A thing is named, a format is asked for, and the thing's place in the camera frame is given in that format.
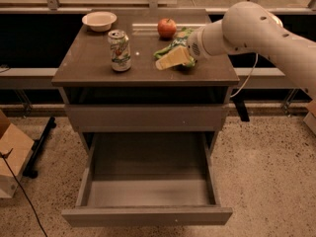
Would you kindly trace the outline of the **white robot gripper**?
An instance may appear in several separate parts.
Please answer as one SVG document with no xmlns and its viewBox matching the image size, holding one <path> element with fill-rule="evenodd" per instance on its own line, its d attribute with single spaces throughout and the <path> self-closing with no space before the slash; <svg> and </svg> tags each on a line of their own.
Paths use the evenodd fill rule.
<svg viewBox="0 0 316 237">
<path fill-rule="evenodd" d="M 158 70 L 165 70 L 178 65 L 191 66 L 196 59 L 207 59 L 213 56 L 211 49 L 212 34 L 209 26 L 200 27 L 191 32 L 187 39 L 187 48 L 179 45 L 163 55 L 156 62 Z"/>
</svg>

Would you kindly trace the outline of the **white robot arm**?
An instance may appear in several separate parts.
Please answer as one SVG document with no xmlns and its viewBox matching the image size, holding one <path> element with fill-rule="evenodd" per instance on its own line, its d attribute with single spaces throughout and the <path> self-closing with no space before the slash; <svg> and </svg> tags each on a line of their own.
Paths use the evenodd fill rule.
<svg viewBox="0 0 316 237">
<path fill-rule="evenodd" d="M 316 98 L 316 42 L 285 29 L 278 17 L 253 2 L 230 7 L 223 19 L 194 30 L 184 46 L 156 61 L 159 70 L 186 64 L 191 58 L 254 52 L 271 62 L 310 98 Z"/>
</svg>

